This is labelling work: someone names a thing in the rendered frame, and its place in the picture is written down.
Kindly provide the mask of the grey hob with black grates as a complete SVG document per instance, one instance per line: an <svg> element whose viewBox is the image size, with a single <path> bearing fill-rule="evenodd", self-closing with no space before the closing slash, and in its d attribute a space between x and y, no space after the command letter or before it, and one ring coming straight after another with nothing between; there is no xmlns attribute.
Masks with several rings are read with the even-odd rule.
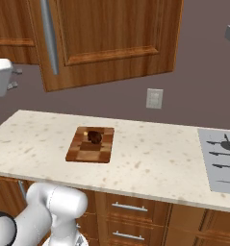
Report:
<svg viewBox="0 0 230 246"><path fill-rule="evenodd" d="M197 131L210 189L230 194L230 130Z"/></svg>

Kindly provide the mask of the grey wall outlet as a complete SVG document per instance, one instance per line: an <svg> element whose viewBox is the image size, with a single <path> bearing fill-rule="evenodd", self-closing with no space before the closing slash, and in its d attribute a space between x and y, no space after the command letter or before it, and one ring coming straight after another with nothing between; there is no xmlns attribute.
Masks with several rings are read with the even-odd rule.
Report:
<svg viewBox="0 0 230 246"><path fill-rule="evenodd" d="M149 88L146 95L146 107L148 109L160 109L162 107L164 91L162 89Z"/></svg>

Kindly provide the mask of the large wooden wall cabinet door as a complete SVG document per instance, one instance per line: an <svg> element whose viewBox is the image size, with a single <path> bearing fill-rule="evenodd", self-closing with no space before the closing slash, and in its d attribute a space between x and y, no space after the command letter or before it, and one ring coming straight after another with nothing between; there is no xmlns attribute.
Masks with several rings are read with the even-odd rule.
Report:
<svg viewBox="0 0 230 246"><path fill-rule="evenodd" d="M174 70L184 0L48 0L59 74L45 44L40 0L28 0L47 92Z"/></svg>

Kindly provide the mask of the wooden base cabinet door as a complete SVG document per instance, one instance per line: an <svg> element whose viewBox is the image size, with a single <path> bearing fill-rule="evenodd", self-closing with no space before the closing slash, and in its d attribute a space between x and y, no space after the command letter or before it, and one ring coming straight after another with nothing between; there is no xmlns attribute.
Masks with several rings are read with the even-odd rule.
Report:
<svg viewBox="0 0 230 246"><path fill-rule="evenodd" d="M195 246L205 209L173 205L168 221L165 246Z"/></svg>
<svg viewBox="0 0 230 246"><path fill-rule="evenodd" d="M0 177L0 211L16 217L26 208L18 180Z"/></svg>
<svg viewBox="0 0 230 246"><path fill-rule="evenodd" d="M206 209L198 230L214 239L230 241L230 212Z"/></svg>

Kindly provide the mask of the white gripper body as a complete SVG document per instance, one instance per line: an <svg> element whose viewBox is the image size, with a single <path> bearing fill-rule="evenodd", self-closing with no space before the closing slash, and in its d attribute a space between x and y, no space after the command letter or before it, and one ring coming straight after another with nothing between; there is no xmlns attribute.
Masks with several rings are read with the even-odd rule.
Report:
<svg viewBox="0 0 230 246"><path fill-rule="evenodd" d="M12 62L8 59L0 59L0 97L7 93L12 72Z"/></svg>

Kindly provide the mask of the dark brown meat piece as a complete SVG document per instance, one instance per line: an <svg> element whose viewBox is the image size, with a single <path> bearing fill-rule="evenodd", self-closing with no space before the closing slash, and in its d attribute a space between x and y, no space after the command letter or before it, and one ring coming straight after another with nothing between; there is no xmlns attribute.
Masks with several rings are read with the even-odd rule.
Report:
<svg viewBox="0 0 230 246"><path fill-rule="evenodd" d="M99 144L102 140L102 135L97 131L87 131L84 132L84 135L88 138L88 141L93 144Z"/></svg>

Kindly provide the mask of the wooden drawer front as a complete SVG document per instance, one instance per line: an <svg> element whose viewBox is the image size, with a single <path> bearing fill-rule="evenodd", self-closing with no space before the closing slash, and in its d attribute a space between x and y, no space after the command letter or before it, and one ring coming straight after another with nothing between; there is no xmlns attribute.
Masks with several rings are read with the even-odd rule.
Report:
<svg viewBox="0 0 230 246"><path fill-rule="evenodd" d="M88 213L96 213L95 192L93 190L81 189L88 197Z"/></svg>
<svg viewBox="0 0 230 246"><path fill-rule="evenodd" d="M131 205L135 207L144 206L148 209L148 212L135 211L130 209L120 209L112 206L112 203L119 202L123 205ZM127 220L137 220L144 222L151 222L153 220L154 202L150 200L144 200L141 198L135 198L130 196L107 194L106 195L107 213L110 216L120 217Z"/></svg>
<svg viewBox="0 0 230 246"><path fill-rule="evenodd" d="M108 230L108 238L113 243L127 244L130 246L148 246L152 228L139 224L115 221L115 222L107 223L107 230ZM134 239L115 236L113 235L113 232L116 231L119 231L120 233L123 234L132 234L136 236L141 235L143 238L145 238L145 241L138 241Z"/></svg>

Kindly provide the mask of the wooden checkered cutting board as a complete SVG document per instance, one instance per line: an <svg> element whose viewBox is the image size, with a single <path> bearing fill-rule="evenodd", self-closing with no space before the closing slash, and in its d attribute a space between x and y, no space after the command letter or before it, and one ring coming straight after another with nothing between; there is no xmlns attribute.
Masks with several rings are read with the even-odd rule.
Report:
<svg viewBox="0 0 230 246"><path fill-rule="evenodd" d="M102 135L99 144L88 141L84 135L87 131L97 131ZM65 156L66 161L109 163L113 147L115 129L109 127L77 128L72 142Z"/></svg>

